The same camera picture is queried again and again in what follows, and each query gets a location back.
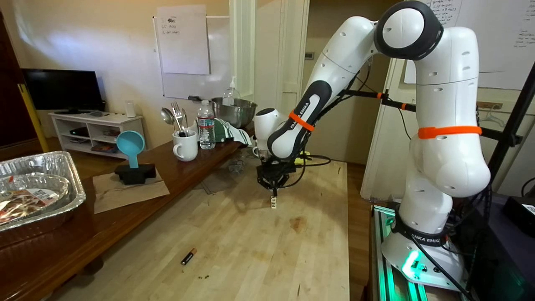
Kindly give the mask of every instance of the metal tray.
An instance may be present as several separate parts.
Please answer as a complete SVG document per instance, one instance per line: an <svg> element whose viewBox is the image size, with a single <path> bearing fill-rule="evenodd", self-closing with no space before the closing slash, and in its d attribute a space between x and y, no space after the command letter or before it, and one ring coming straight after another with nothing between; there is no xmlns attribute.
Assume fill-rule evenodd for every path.
<svg viewBox="0 0 535 301"><path fill-rule="evenodd" d="M2 224L0 225L0 247L2 244L14 242L17 239L7 237L12 230L22 229L24 225L47 225L47 229L30 229L32 235L44 234L51 230L51 222L42 222L42 220L51 220L57 219L54 227L62 224L66 215L77 209L79 205L84 204L86 200L86 192L82 180L79 177L79 172L74 165L74 160L69 152L66 150L57 150L57 152L44 152L37 155L27 155L27 157L17 157L12 160L4 160L0 162L0 177L7 175L20 175L20 174L30 174L30 172L46 172L46 174L54 174L69 179L69 192L57 200L54 205L46 207L35 214L30 214L22 219L15 219L12 222Z"/></svg>
<svg viewBox="0 0 535 301"><path fill-rule="evenodd" d="M0 177L0 225L56 205L69 192L69 179L49 172Z"/></svg>

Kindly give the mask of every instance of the cup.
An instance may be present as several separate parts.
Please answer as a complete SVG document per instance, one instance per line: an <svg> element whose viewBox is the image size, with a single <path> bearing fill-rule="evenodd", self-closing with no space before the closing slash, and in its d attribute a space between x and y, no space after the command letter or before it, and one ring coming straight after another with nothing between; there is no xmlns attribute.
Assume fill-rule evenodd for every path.
<svg viewBox="0 0 535 301"><path fill-rule="evenodd" d="M194 130L178 130L173 133L173 153L183 160L194 160L199 153L198 135Z"/></svg>

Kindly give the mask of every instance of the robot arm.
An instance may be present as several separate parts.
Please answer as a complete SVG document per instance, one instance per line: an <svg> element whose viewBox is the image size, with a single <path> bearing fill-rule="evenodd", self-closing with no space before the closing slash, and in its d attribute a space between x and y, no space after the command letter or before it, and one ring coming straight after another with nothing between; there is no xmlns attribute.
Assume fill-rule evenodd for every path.
<svg viewBox="0 0 535 301"><path fill-rule="evenodd" d="M475 118L477 38L468 28L443 28L422 1L402 1L378 21L348 18L325 46L290 118L275 122L280 113L273 108L256 115L258 143L270 153L270 165L291 164L305 150L318 118L333 108L375 53L417 63L417 118L422 127L413 145L417 169L450 195L482 190L489 182L489 169L480 155ZM458 174L458 157L467 159L468 172Z"/></svg>
<svg viewBox="0 0 535 301"><path fill-rule="evenodd" d="M479 46L468 28L443 28L422 1L402 1L378 21L348 18L318 58L301 102L283 123L276 110L261 110L254 118L260 147L268 159L258 167L258 180L273 190L295 170L295 159L356 72L375 53L415 60L418 137L412 140L412 164L397 225L383 244L385 257L403 266L408 249L425 244L428 274L418 279L430 286L458 289L462 257L442 247L443 227L452 210L452 195L467 197L484 190L490 180L477 127Z"/></svg>

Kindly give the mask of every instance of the wooden tabletop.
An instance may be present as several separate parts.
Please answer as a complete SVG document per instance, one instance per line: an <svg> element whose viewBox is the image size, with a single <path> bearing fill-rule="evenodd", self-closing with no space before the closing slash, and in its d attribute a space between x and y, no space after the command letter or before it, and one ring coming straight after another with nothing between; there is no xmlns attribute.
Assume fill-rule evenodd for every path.
<svg viewBox="0 0 535 301"><path fill-rule="evenodd" d="M243 172L216 172L234 184L203 182L52 299L350 299L346 164L308 167L271 209L243 157Z"/></svg>
<svg viewBox="0 0 535 301"><path fill-rule="evenodd" d="M169 187L169 195L137 202L94 215L94 187L84 180L87 202L57 230L27 242L0 249L0 299L40 299L54 292L86 266L124 240L166 210L169 204L198 185L223 162L236 153L239 143L219 143L213 150L199 152L193 162L179 162L171 143L164 143L141 155L141 162L156 164Z"/></svg>

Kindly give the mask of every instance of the cabinet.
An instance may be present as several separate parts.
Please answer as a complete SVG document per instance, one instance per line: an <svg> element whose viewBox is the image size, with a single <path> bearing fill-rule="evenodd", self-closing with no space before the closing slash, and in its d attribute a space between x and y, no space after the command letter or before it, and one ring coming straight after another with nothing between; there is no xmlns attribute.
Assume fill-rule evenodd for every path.
<svg viewBox="0 0 535 301"><path fill-rule="evenodd" d="M142 117L122 113L51 113L51 117L66 150L124 159L117 148L117 135L126 130L144 133Z"/></svg>

